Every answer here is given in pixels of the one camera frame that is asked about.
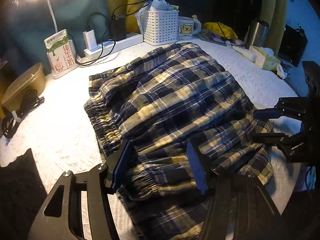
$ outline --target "plaid fabric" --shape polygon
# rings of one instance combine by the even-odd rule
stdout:
[[[196,189],[187,138],[231,171],[273,171],[265,145],[249,134],[270,132],[233,76],[193,43],[163,46],[115,70],[90,76],[84,105],[102,152],[133,142],[131,167],[119,197],[141,239],[194,239],[208,201]]]

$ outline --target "black metal bracket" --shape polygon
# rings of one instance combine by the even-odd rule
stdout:
[[[108,167],[100,163],[88,172],[65,171],[44,201],[29,232],[29,240],[84,239],[81,191],[87,191],[93,240],[119,240],[104,179]]]
[[[190,154],[196,155],[198,161]],[[198,174],[196,183],[203,184],[205,180],[210,200],[199,240],[211,240],[213,236],[215,240],[224,240],[231,210],[235,214],[234,240],[278,239],[279,236],[287,239],[278,209],[254,173],[239,175],[220,165],[211,166],[211,161],[191,141],[187,144],[187,156],[193,174]]]
[[[291,163],[316,165],[320,158],[317,152],[317,140],[320,136],[319,117],[314,112],[316,104],[319,104],[319,97],[279,98],[274,108],[256,110],[256,119],[287,116],[302,121],[303,129],[292,136],[284,133],[252,133],[252,141],[277,146]]]

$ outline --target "yellow bag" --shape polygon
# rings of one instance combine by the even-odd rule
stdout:
[[[209,29],[210,31],[212,31],[212,32],[214,32],[214,33],[216,33],[216,34],[218,34],[218,35],[220,35],[222,37],[225,36],[229,40],[238,38],[237,34],[233,31],[232,28],[230,28],[230,27],[228,27],[228,26],[226,26],[226,25],[224,25],[223,23],[220,23],[220,22],[219,22],[219,25],[218,25],[218,23],[205,23],[203,25],[203,27],[206,28],[206,29]]]

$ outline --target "power strip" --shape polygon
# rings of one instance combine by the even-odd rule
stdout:
[[[143,42],[143,35],[137,34],[137,33],[128,33],[126,39],[121,41],[116,41],[116,44],[112,53],[117,52],[121,49],[125,49],[127,47],[131,47],[133,45],[142,43],[142,42]],[[103,57],[104,55],[108,54],[111,51],[114,42],[104,41],[102,44],[103,44],[103,53],[101,56]],[[85,57],[82,58],[82,63],[95,60],[96,58],[99,57],[101,51],[102,51],[101,43],[99,43],[97,47],[93,49],[85,49],[84,50]]]

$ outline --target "screw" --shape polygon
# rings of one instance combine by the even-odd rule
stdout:
[[[104,170],[106,167],[107,166],[104,163],[100,163],[100,164],[98,164],[97,169],[98,170]]]
[[[71,171],[64,171],[63,176],[68,177],[71,175]]]

